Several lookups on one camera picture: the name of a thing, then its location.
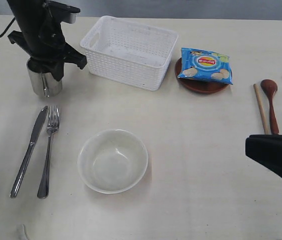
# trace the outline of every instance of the bag of chips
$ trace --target bag of chips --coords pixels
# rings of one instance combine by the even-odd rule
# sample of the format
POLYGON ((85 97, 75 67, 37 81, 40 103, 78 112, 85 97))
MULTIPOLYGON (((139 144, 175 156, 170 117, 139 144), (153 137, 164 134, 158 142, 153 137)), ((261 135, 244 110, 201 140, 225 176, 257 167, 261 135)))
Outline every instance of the bag of chips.
POLYGON ((182 69, 178 78, 232 85, 229 57, 214 51, 182 48, 182 69))

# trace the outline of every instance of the basket handle hole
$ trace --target basket handle hole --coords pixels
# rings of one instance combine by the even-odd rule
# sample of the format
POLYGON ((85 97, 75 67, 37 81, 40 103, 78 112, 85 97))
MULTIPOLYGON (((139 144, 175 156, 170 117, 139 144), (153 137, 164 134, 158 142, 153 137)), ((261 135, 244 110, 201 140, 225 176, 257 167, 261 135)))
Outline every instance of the basket handle hole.
POLYGON ((90 48, 92 48, 96 44, 99 38, 100 38, 100 34, 97 32, 96 35, 94 35, 94 37, 90 41, 90 44, 89 44, 90 48))

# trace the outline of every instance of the chopstick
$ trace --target chopstick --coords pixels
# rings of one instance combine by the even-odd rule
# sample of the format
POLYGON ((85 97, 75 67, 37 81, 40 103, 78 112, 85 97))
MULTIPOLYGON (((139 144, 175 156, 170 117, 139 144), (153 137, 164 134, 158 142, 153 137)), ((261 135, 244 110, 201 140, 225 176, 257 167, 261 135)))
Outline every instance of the chopstick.
POLYGON ((259 106, 259 111, 260 111, 260 116, 261 116, 264 134, 268 135, 268 134, 270 134, 270 130, 269 130, 269 126, 266 122, 265 111, 263 110, 258 85, 256 83, 253 84, 253 88, 254 88, 254 91, 255 91, 257 105, 259 106))

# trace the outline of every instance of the wooden plate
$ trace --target wooden plate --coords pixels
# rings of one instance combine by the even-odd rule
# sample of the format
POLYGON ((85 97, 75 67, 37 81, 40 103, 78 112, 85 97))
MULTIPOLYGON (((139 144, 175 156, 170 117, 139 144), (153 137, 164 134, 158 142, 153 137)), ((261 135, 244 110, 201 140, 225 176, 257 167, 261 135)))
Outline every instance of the wooden plate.
POLYGON ((206 81, 197 81, 186 78, 178 78, 178 75, 181 72, 182 62, 181 58, 176 61, 174 67, 174 73, 176 79, 181 83, 185 88, 199 93, 199 94, 214 94, 225 89, 229 84, 219 83, 219 82, 206 82, 206 81))

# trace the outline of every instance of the table surface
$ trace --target table surface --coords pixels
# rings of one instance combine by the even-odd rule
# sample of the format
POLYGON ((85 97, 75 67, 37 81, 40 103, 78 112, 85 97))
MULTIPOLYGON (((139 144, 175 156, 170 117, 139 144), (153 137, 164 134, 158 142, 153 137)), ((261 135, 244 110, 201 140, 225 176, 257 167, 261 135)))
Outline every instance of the table surface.
MULTIPOLYGON (((0 33, 11 19, 0 16, 0 33)), ((83 53, 79 42, 97 20, 62 24, 67 42, 83 53)), ((282 179, 245 156, 245 139, 263 133, 253 89, 263 79, 278 84, 274 108, 282 134, 282 21, 133 20, 179 34, 155 92, 66 64, 62 92, 39 98, 26 69, 29 56, 0 39, 0 240, 17 239, 19 224, 30 240, 282 240, 282 179), (212 95, 184 89, 174 75, 181 47, 229 55, 233 86, 212 95), (48 142, 42 131, 11 199, 37 114, 52 104, 61 107, 61 123, 49 197, 37 198, 48 142), (77 172, 84 142, 106 129, 133 132, 149 152, 144 178, 120 194, 90 190, 77 172)), ((268 112, 264 94, 262 100, 268 112)))

